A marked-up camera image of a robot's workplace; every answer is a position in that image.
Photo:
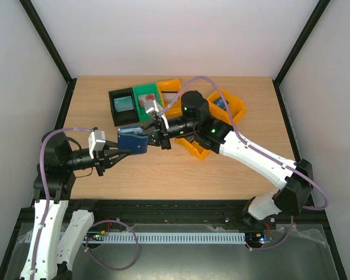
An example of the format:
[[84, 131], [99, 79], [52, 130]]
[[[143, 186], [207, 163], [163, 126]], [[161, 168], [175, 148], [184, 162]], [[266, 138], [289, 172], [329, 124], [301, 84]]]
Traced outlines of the blue card holder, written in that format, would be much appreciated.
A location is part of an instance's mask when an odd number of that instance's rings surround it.
[[135, 135], [135, 126], [136, 125], [123, 126], [118, 129], [118, 148], [131, 150], [133, 155], [144, 154], [147, 152], [148, 136]]

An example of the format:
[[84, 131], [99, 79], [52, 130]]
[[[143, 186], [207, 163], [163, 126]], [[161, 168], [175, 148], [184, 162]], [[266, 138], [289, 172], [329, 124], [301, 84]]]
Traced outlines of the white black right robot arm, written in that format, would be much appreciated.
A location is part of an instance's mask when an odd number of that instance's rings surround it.
[[240, 134], [233, 127], [211, 115], [208, 101], [196, 90], [181, 96], [181, 115], [171, 119], [160, 115], [161, 106], [155, 100], [144, 104], [152, 121], [144, 126], [154, 146], [170, 149], [170, 139], [193, 137], [204, 149], [227, 156], [264, 176], [275, 187], [274, 191], [249, 200], [243, 214], [243, 223], [256, 228], [263, 219], [283, 212], [298, 216], [304, 209], [313, 189], [312, 164], [301, 159], [295, 162], [282, 158]]

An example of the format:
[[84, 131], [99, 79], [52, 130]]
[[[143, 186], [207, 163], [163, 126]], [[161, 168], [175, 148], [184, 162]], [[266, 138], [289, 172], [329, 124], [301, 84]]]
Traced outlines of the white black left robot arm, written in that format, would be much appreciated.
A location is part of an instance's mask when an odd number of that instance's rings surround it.
[[61, 233], [75, 172], [91, 169], [102, 176], [130, 154], [97, 128], [61, 128], [43, 136], [33, 185], [34, 226], [19, 279], [72, 279], [75, 257], [95, 219], [92, 209], [77, 209]]

